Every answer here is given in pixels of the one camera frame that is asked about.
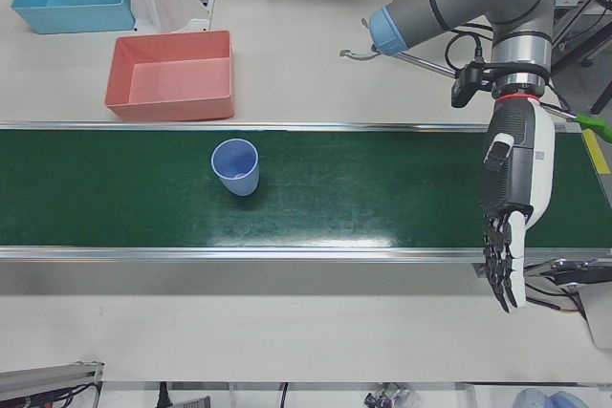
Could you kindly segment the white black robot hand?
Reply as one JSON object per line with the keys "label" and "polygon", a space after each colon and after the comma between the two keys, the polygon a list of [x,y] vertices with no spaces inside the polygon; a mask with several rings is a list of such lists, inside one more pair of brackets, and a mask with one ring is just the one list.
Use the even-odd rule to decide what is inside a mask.
{"label": "white black robot hand", "polygon": [[527,304],[526,233],[551,199],[555,142],[554,123],[537,97],[496,100],[483,146],[479,205],[485,274],[505,312]]}

